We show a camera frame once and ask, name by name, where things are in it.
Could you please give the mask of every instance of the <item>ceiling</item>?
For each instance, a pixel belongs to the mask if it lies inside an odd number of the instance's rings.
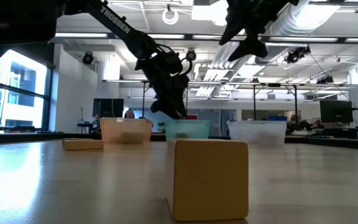
[[[126,22],[132,27],[146,33],[163,33],[163,34],[222,34],[224,26],[216,26],[211,21],[194,21],[191,19],[191,9],[193,0],[181,1],[179,6],[172,4],[172,9],[178,9],[178,22],[174,25],[168,25],[162,20],[162,12],[166,8],[163,4],[151,5],[133,2],[114,2],[110,5],[111,9],[120,16],[126,16]],[[358,37],[358,14],[353,10],[355,7],[342,7],[337,10],[323,25],[319,26],[310,35],[318,36],[351,36]],[[74,16],[63,16],[58,20],[57,32],[109,32],[107,28],[101,25],[96,19],[88,14],[78,14]],[[125,79],[144,78],[140,71],[134,71],[136,58],[127,50],[125,44],[117,39],[67,39],[70,42],[69,50],[77,54],[84,54],[81,49],[85,46],[112,45],[115,47],[114,52],[99,51],[94,52],[98,60],[109,60],[112,53],[118,54],[124,62],[121,66],[121,74]],[[195,49],[197,53],[197,62],[210,64],[221,48],[217,42],[208,41],[156,41],[160,44],[170,46],[174,51],[179,52],[181,57],[185,56],[188,49]],[[316,76],[323,70],[332,70],[335,83],[347,82],[347,68],[354,66],[358,62],[358,45],[350,44],[310,44],[312,55],[318,62],[307,56],[296,64],[287,65],[283,58],[288,51],[294,48],[287,48],[281,55],[275,55],[269,66],[263,68],[254,76],[259,82],[311,82],[310,77]],[[232,73],[228,72],[224,77],[231,78]]]

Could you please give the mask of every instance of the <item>computer monitor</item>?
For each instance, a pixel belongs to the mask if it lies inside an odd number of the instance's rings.
[[[121,118],[124,111],[124,99],[94,99],[93,116],[100,118]]]
[[[353,122],[352,103],[350,101],[321,100],[320,114],[323,123]]]

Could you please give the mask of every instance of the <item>ventilation duct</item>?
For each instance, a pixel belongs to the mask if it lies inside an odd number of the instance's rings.
[[[278,16],[278,19],[267,27],[266,35],[309,35],[323,25],[340,8],[340,6],[309,5],[309,1],[310,0],[301,0],[297,6],[289,4]],[[217,54],[219,58],[216,57],[214,62],[218,65],[227,64],[222,63],[221,60],[227,62],[227,52],[233,52],[236,47],[237,46],[232,43],[221,47]],[[256,58],[255,62],[259,65],[268,64],[286,49],[287,47],[267,47],[269,52],[267,57]],[[251,57],[253,56],[248,55],[236,62],[236,65],[233,67],[234,76],[253,76],[265,68],[265,66],[259,66],[258,70],[252,69],[251,72],[245,69],[244,66],[250,66],[246,65],[246,63]]]

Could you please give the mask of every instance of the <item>person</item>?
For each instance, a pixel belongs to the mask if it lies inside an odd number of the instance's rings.
[[[132,110],[127,110],[125,112],[124,118],[129,118],[129,119],[134,119],[135,118],[135,113]]]

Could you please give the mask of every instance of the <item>window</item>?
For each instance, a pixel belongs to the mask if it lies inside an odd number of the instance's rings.
[[[51,69],[14,50],[0,58],[0,126],[47,129]]]

